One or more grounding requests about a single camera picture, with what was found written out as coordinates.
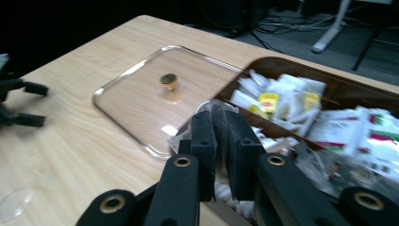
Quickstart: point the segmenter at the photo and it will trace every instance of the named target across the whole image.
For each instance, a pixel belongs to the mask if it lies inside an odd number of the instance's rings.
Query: gray carpet floor
[[[352,70],[362,48],[372,34],[373,27],[370,24],[345,18],[340,34],[324,52],[315,54],[311,50],[312,46],[324,35],[334,19],[325,23],[316,23],[327,17],[331,15],[320,13],[304,18],[298,12],[289,10],[277,12],[271,8],[265,18],[258,23],[258,27],[270,32],[263,33],[256,29],[252,31],[260,40],[267,43],[266,46],[271,46],[285,55],[399,86],[399,47],[373,42],[358,69]],[[250,32],[243,33],[234,39],[263,47]],[[398,27],[384,29],[380,39],[399,43]]]

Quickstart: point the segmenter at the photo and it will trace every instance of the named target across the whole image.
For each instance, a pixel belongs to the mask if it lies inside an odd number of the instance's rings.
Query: brass knob
[[[167,87],[169,91],[173,91],[177,83],[177,76],[173,73],[167,73],[161,77],[161,84]]]

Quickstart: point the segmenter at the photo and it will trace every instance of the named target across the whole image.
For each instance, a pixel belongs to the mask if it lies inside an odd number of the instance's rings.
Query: metal leg
[[[381,31],[381,28],[382,28],[381,25],[378,25],[377,28],[373,31],[373,34],[370,37],[370,39],[367,40],[366,46],[364,46],[363,50],[360,53],[358,60],[355,63],[355,66],[353,66],[353,68],[352,68],[353,71],[358,69],[359,64],[364,59],[364,56],[366,56],[367,51],[369,51],[370,46],[372,45],[372,42],[378,37],[378,34]]]
[[[341,23],[343,22],[343,17],[345,16],[346,11],[349,8],[351,0],[342,0],[340,4],[340,9],[338,10],[337,18],[334,21],[332,27],[323,35],[322,38],[318,42],[316,42],[311,50],[316,53],[322,53],[329,43],[340,33],[342,27]]]

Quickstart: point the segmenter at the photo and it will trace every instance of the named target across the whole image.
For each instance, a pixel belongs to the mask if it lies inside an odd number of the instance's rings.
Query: clear round lid
[[[93,103],[149,154],[168,159],[169,138],[240,71],[182,46],[168,46],[98,89]]]

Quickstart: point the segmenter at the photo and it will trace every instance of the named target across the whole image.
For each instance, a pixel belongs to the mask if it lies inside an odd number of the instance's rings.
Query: light wood tabletop
[[[74,225],[93,199],[105,191],[118,188],[138,194],[159,181],[165,161],[144,152],[94,106],[92,96],[98,88],[169,45],[181,45],[241,69],[259,57],[285,57],[399,93],[396,86],[139,16],[24,77],[47,86],[47,97],[21,90],[9,94],[5,101],[8,109],[47,118],[41,128],[0,128],[0,158],[10,163],[16,179],[35,191],[26,210],[1,225]],[[215,91],[209,96],[232,79],[222,74],[209,81]],[[223,224],[216,214],[201,206],[200,225]]]

